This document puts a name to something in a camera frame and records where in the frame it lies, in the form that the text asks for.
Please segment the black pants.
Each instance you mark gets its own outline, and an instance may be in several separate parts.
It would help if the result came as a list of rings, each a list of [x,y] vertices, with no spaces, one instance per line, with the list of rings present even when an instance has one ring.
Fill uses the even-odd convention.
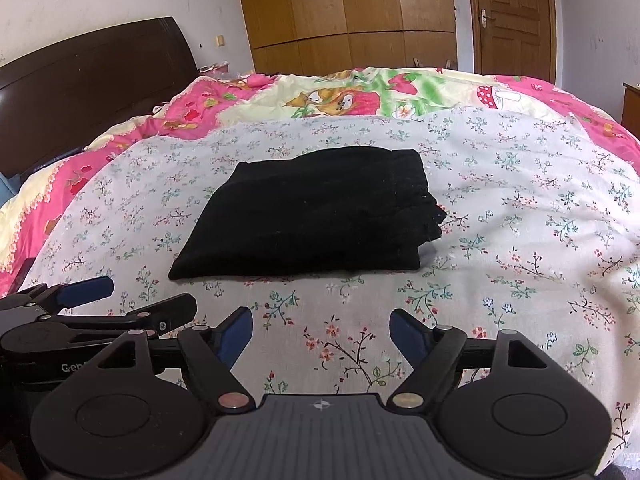
[[[445,218],[413,150],[348,146],[241,162],[168,278],[412,271]]]

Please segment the blue pillow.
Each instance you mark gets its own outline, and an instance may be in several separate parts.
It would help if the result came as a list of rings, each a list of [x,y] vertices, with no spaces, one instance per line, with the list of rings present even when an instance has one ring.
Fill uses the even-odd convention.
[[[0,207],[14,197],[20,190],[20,187],[21,180],[18,174],[9,178],[4,174],[0,174]]]

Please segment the white floral bed sheet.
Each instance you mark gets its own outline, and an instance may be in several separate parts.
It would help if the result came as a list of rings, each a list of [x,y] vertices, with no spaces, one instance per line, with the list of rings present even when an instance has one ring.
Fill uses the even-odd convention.
[[[609,460],[639,449],[639,178],[572,118],[456,107],[154,136],[81,189],[26,283],[103,275],[113,295],[81,314],[182,292],[196,324],[250,310],[233,371],[255,398],[389,396],[410,373],[396,309],[517,330],[606,406]]]

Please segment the dark brown headboard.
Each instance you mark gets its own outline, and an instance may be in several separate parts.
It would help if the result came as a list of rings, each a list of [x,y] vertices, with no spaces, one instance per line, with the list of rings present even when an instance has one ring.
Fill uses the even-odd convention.
[[[198,76],[173,18],[51,44],[1,69],[1,172],[26,178],[108,128],[170,100]]]

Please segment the pink cartoon quilt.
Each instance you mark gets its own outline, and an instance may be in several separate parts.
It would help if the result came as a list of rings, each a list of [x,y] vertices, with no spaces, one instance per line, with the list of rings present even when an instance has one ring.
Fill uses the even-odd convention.
[[[482,76],[442,68],[355,68],[328,76],[250,74],[235,80],[199,76],[149,115],[109,120],[79,144],[76,155],[49,162],[1,206],[1,292],[20,288],[25,274],[72,199],[106,164],[150,136],[198,139],[213,128],[268,117],[421,117],[477,106],[574,119],[591,141],[639,165],[639,142],[608,113],[548,81]]]

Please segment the wooden side cabinet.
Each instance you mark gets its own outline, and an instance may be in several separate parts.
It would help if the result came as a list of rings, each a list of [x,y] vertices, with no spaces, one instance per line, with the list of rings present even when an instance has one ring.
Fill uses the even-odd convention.
[[[640,139],[640,89],[633,84],[623,83],[624,102],[620,123],[637,140]]]

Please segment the wooden wardrobe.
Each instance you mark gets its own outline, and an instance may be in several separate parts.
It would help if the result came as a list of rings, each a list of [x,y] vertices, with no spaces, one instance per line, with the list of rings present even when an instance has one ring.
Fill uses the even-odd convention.
[[[454,0],[241,0],[256,72],[458,64]]]

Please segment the wooden door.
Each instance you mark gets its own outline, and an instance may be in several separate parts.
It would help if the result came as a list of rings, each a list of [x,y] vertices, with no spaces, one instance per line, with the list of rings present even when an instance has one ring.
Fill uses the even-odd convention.
[[[488,28],[481,8],[496,18]],[[477,73],[555,82],[555,0],[471,0],[471,18]]]

